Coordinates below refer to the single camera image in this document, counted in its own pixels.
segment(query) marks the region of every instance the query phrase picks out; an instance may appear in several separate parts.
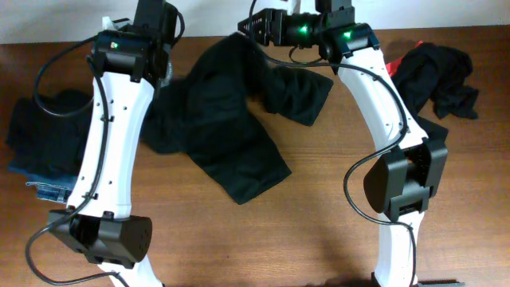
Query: brown wood surface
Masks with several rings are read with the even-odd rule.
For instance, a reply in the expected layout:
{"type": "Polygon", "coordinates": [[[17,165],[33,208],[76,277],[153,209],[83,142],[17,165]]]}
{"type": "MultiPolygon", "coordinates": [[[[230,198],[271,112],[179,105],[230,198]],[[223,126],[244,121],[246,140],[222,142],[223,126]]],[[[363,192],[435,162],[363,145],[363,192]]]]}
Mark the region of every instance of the brown wood surface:
{"type": "MultiPolygon", "coordinates": [[[[469,286],[510,285],[510,27],[377,31],[386,60],[419,41],[466,51],[474,72],[468,84],[480,89],[479,120],[447,116],[432,105],[422,116],[450,130],[449,160],[441,187],[430,202],[418,240],[422,280],[458,279],[469,286]]],[[[172,53],[178,75],[186,75],[219,37],[183,39],[172,53]]],[[[23,255],[26,240],[45,224],[48,210],[62,205],[36,200],[21,175],[6,172],[13,153],[5,146],[8,119],[17,98],[30,96],[39,68],[69,44],[0,45],[0,285],[42,286],[23,255]]],[[[92,89],[83,48],[58,62],[41,91],[92,89]]],[[[285,59],[287,49],[269,48],[285,59]]],[[[299,51],[301,60],[316,57],[299,51]]],[[[330,69],[335,87],[311,128],[250,108],[276,142],[292,175],[243,206],[195,166],[186,155],[138,150],[132,180],[133,214],[154,223],[149,250],[155,273],[168,286],[299,286],[337,278],[369,278],[378,253],[378,227],[347,204],[343,174],[374,150],[354,99],[330,69]]],[[[362,179],[351,181],[352,197],[369,210],[362,179]]],[[[56,239],[44,236],[33,255],[56,279],[97,271],[56,239]]],[[[108,279],[83,286],[111,286],[108,279]]]]}

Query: white wall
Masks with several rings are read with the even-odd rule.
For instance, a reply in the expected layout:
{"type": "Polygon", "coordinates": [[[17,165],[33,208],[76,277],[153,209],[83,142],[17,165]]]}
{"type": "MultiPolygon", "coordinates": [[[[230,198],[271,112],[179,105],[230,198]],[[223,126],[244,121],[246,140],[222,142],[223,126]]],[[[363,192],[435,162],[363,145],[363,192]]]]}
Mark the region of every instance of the white wall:
{"type": "MultiPolygon", "coordinates": [[[[301,0],[314,12],[314,0],[301,0]]],[[[0,43],[78,41],[97,32],[101,18],[133,19],[138,0],[0,0],[0,43]]],[[[170,0],[186,20],[185,36],[228,35],[247,18],[251,0],[170,0]]],[[[374,29],[510,24],[510,0],[353,0],[356,21],[374,29]]],[[[259,0],[286,9],[281,0],[259,0]]]]}

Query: green light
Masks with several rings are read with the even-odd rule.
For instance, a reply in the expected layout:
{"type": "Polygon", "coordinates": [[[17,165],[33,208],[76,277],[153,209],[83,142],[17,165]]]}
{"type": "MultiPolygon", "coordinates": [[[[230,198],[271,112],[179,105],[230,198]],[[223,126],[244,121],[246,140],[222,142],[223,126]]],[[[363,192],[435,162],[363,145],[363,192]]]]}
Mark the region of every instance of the green light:
{"type": "Polygon", "coordinates": [[[300,32],[301,33],[308,33],[308,27],[307,26],[301,27],[300,32]]]}

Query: cable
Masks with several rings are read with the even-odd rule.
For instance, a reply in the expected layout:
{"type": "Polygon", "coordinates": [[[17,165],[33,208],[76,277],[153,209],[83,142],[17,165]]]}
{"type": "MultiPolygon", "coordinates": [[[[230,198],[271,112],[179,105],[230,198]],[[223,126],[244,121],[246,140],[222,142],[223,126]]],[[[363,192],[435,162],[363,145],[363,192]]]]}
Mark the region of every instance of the cable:
{"type": "MultiPolygon", "coordinates": [[[[89,39],[87,39],[85,41],[82,41],[82,42],[74,45],[72,48],[76,49],[76,48],[80,47],[81,45],[83,45],[84,43],[92,41],[94,38],[95,37],[91,37],[91,38],[89,38],[89,39]]],[[[72,50],[73,49],[66,49],[65,52],[68,53],[68,52],[70,52],[72,50]]],[[[48,66],[51,65],[51,63],[53,63],[58,58],[60,58],[60,57],[62,57],[64,55],[65,55],[65,53],[60,52],[57,56],[52,58],[52,60],[50,60],[50,62],[48,64],[46,64],[43,67],[43,69],[41,69],[41,71],[39,72],[39,75],[37,76],[37,80],[40,80],[41,75],[44,73],[45,69],[47,69],[48,66]]],[[[27,262],[28,266],[32,270],[32,272],[37,277],[39,277],[39,279],[41,279],[43,282],[48,283],[50,285],[55,285],[55,286],[74,285],[74,284],[79,284],[79,283],[83,283],[83,282],[86,282],[86,281],[91,281],[91,280],[97,279],[97,278],[113,276],[117,280],[119,280],[122,285],[124,285],[125,287],[129,287],[127,282],[117,272],[98,273],[98,274],[95,274],[95,275],[91,275],[91,276],[87,276],[87,277],[82,277],[82,278],[75,279],[75,280],[70,280],[70,281],[54,281],[54,280],[50,279],[49,277],[45,276],[41,271],[39,271],[39,269],[37,269],[37,267],[35,266],[35,263],[33,262],[32,254],[31,254],[31,251],[30,251],[33,243],[40,236],[42,236],[46,232],[50,231],[51,229],[53,229],[53,228],[55,228],[55,227],[57,227],[59,225],[62,225],[64,223],[67,223],[67,222],[71,221],[74,217],[76,217],[78,215],[78,213],[80,211],[82,211],[87,206],[87,204],[90,202],[90,200],[94,197],[94,194],[96,193],[97,186],[99,185],[101,172],[103,170],[104,155],[106,153],[106,143],[108,142],[108,128],[109,128],[109,120],[108,119],[110,118],[110,116],[109,116],[109,112],[108,112],[108,101],[107,101],[107,98],[106,98],[106,93],[104,91],[103,82],[101,81],[100,75],[97,72],[96,68],[94,67],[92,58],[90,56],[87,56],[87,63],[88,63],[88,67],[92,71],[92,74],[93,74],[94,78],[96,79],[97,85],[98,85],[99,90],[100,90],[101,101],[103,103],[103,136],[102,136],[102,139],[101,139],[100,156],[99,156],[99,160],[97,162],[96,174],[94,176],[94,180],[92,181],[92,187],[91,187],[90,191],[86,194],[85,200],[72,213],[67,214],[63,218],[60,218],[60,219],[56,220],[55,222],[50,223],[49,225],[45,226],[44,228],[42,228],[38,232],[36,232],[34,235],[32,235],[32,237],[30,237],[29,241],[26,243],[26,246],[25,246],[25,259],[26,259],[26,262],[27,262]]],[[[36,93],[35,94],[37,94],[37,84],[38,84],[38,81],[36,81],[36,88],[35,88],[36,93]]],[[[47,112],[50,115],[54,114],[53,112],[45,109],[43,106],[39,106],[39,107],[43,111],[47,112]]],[[[59,117],[69,117],[69,115],[67,115],[67,114],[57,114],[56,116],[59,116],[59,117]]]]}
{"type": "Polygon", "coordinates": [[[182,35],[184,34],[184,30],[186,29],[186,23],[184,22],[184,17],[181,14],[181,12],[177,12],[177,17],[179,22],[181,23],[181,31],[178,33],[178,36],[174,39],[174,42],[172,43],[172,48],[177,45],[179,40],[181,40],[182,35]]]}
{"type": "Polygon", "coordinates": [[[292,58],[292,55],[294,54],[294,52],[296,51],[296,49],[303,49],[301,47],[298,47],[298,46],[295,46],[293,47],[292,49],[290,49],[290,51],[288,51],[288,58],[290,59],[290,61],[292,61],[292,63],[297,63],[297,64],[304,64],[304,65],[308,65],[308,64],[315,64],[315,63],[319,63],[320,61],[322,61],[322,58],[319,58],[317,60],[314,60],[314,61],[310,61],[310,62],[302,62],[302,61],[296,61],[292,58]]]}
{"type": "Polygon", "coordinates": [[[76,43],[75,45],[72,45],[72,46],[68,47],[67,49],[65,49],[65,50],[61,51],[59,54],[57,54],[55,57],[51,58],[39,70],[39,73],[37,74],[37,77],[35,78],[35,87],[33,88],[33,100],[35,101],[36,105],[41,110],[43,110],[45,113],[47,113],[47,114],[49,114],[51,116],[56,116],[56,117],[60,117],[60,118],[68,118],[68,117],[79,115],[79,114],[81,114],[82,112],[84,112],[85,110],[89,109],[92,106],[94,98],[90,99],[90,101],[86,105],[84,105],[81,108],[78,108],[76,111],[66,112],[66,113],[59,113],[59,112],[51,111],[51,110],[47,109],[47,107],[42,103],[41,97],[39,96],[38,89],[39,89],[39,82],[41,82],[42,75],[46,72],[46,69],[48,69],[51,64],[53,64],[54,62],[60,60],[60,58],[62,58],[65,54],[67,54],[67,53],[69,53],[69,52],[71,52],[71,51],[73,51],[73,50],[75,50],[77,48],[80,48],[82,45],[85,45],[85,44],[87,44],[87,43],[89,43],[91,41],[95,41],[96,39],[97,39],[97,35],[94,36],[94,37],[90,37],[88,39],[85,39],[85,40],[83,40],[81,42],[76,43]]]}
{"type": "MultiPolygon", "coordinates": [[[[255,4],[256,3],[257,3],[257,0],[252,0],[252,5],[249,8],[249,16],[248,16],[249,38],[255,44],[257,44],[257,41],[255,41],[255,36],[253,34],[253,9],[255,8],[255,4]]],[[[324,15],[321,16],[321,20],[320,20],[320,24],[321,25],[323,25],[323,20],[324,20],[324,15]]],[[[320,38],[321,38],[321,40],[322,40],[322,33],[323,33],[323,31],[320,31],[320,38]]],[[[406,114],[405,109],[402,106],[402,102],[398,98],[398,95],[395,93],[395,91],[391,88],[391,86],[381,76],[379,76],[376,73],[373,73],[372,71],[370,71],[368,69],[364,69],[364,68],[361,68],[361,67],[358,67],[358,66],[354,66],[354,65],[340,64],[340,63],[338,63],[338,64],[337,63],[327,63],[327,62],[324,62],[324,63],[317,62],[317,63],[310,63],[310,64],[289,63],[289,62],[284,62],[284,61],[279,61],[277,59],[273,59],[270,56],[268,56],[266,53],[264,53],[263,51],[261,51],[261,52],[262,52],[263,57],[267,61],[271,61],[271,62],[273,62],[273,63],[275,63],[277,65],[284,65],[284,66],[296,67],[296,68],[333,67],[333,68],[354,69],[354,70],[357,70],[357,71],[360,71],[362,73],[366,73],[367,75],[372,76],[376,81],[379,81],[388,90],[388,92],[390,92],[391,96],[394,99],[394,102],[397,105],[398,112],[400,113],[400,115],[402,117],[402,130],[400,130],[400,136],[392,144],[388,145],[387,147],[385,147],[385,148],[383,148],[383,149],[381,149],[379,151],[376,151],[376,152],[372,153],[371,155],[368,155],[368,156],[362,158],[357,163],[352,165],[352,167],[349,168],[349,170],[347,171],[347,173],[345,174],[345,176],[343,178],[343,192],[345,194],[345,197],[346,197],[347,201],[349,202],[349,205],[351,205],[352,209],[354,209],[356,211],[356,213],[358,213],[361,217],[365,218],[367,221],[373,222],[373,223],[376,223],[376,224],[379,224],[379,225],[384,225],[384,226],[403,226],[403,227],[405,227],[408,230],[409,236],[410,236],[410,240],[411,240],[411,245],[412,245],[412,252],[413,252],[413,271],[412,271],[412,276],[411,276],[410,287],[414,286],[414,284],[413,284],[414,283],[414,277],[416,276],[416,254],[417,254],[416,249],[417,249],[417,246],[416,246],[416,240],[414,238],[413,227],[408,225],[408,224],[406,224],[406,223],[404,223],[404,222],[386,222],[386,221],[379,220],[377,218],[372,218],[371,216],[365,214],[352,201],[352,198],[349,195],[349,189],[348,189],[349,178],[351,177],[352,173],[358,167],[360,167],[364,163],[370,161],[371,159],[374,159],[374,158],[376,158],[378,156],[381,156],[381,155],[391,151],[393,148],[397,147],[404,140],[404,138],[406,137],[406,133],[407,133],[407,130],[409,129],[409,126],[408,126],[408,123],[407,123],[407,117],[405,116],[405,114],[406,114]]]]}

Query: pile of clothes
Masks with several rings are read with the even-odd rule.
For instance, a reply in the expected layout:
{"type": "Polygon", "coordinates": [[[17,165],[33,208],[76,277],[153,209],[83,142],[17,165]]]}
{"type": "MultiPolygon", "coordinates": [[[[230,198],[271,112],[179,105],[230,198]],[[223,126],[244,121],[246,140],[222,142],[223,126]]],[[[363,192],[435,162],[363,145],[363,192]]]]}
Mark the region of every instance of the pile of clothes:
{"type": "MultiPolygon", "coordinates": [[[[478,91],[464,86],[472,68],[461,51],[423,44],[402,59],[393,81],[415,118],[431,99],[440,118],[452,113],[475,119],[478,91]]],[[[307,69],[269,67],[257,45],[235,33],[208,49],[187,77],[162,88],[147,111],[141,138],[159,154],[188,154],[243,204],[291,174],[246,98],[262,96],[267,112],[312,126],[332,86],[331,79],[307,69]]],[[[45,103],[66,112],[89,98],[64,91],[45,103]]],[[[26,175],[38,198],[67,201],[84,156],[91,113],[59,119],[31,100],[17,102],[7,138],[16,151],[9,169],[26,175]]]]}

